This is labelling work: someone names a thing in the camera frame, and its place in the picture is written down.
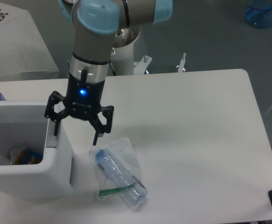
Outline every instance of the trash bin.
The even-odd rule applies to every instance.
[[[60,197],[72,193],[74,152],[62,122],[44,117],[46,102],[0,101],[0,191],[19,198]],[[38,164],[11,165],[15,147],[43,154]]]

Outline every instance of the blue led light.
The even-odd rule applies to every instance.
[[[82,96],[86,96],[86,95],[87,95],[87,91],[86,91],[86,90],[81,89],[81,90],[80,90],[80,94],[81,94]]]

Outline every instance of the plastic bag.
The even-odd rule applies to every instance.
[[[114,156],[114,158],[118,161],[117,163],[122,164],[127,169],[127,173],[130,174],[128,178],[131,181],[131,185],[118,187],[114,183],[114,180],[109,179],[106,173],[103,171],[103,166],[99,166],[98,161],[96,161],[96,159],[98,159],[98,152],[104,152]],[[141,180],[141,169],[137,162],[132,144],[128,138],[121,138],[110,144],[91,149],[89,151],[89,158],[99,185],[99,200],[103,200],[118,193],[124,193],[125,196],[127,196],[126,192],[133,188],[135,184],[138,185],[136,190],[140,190],[142,193],[144,191],[143,198],[141,198],[141,200],[145,198],[147,190],[139,181]]]

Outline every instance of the blue joint cap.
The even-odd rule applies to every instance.
[[[107,35],[117,31],[119,13],[118,5],[111,0],[81,0],[77,16],[87,29]]]
[[[71,15],[66,11],[64,5],[63,5],[63,2],[62,0],[58,0],[58,3],[59,3],[59,7],[61,9],[61,12],[62,14],[64,15],[64,17],[66,18],[66,20],[68,22],[72,22],[72,18],[71,18]]]
[[[72,14],[73,14],[73,12],[74,12],[74,9],[75,9],[75,7],[76,7],[76,4],[79,2],[80,0],[77,0],[75,3],[74,3],[74,5],[72,6],[72,8],[71,8],[71,20],[72,20],[72,22],[74,22],[74,18],[72,17]]]
[[[153,24],[169,19],[173,12],[173,0],[156,0]]]

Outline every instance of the robotic arm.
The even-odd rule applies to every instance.
[[[45,117],[55,122],[71,116],[87,120],[98,137],[110,133],[113,106],[101,106],[115,34],[123,28],[167,20],[173,10],[172,0],[59,0],[61,9],[75,26],[75,43],[70,62],[66,96],[54,91],[48,100]],[[63,102],[65,109],[56,113],[54,106]],[[106,124],[99,120],[102,112]]]

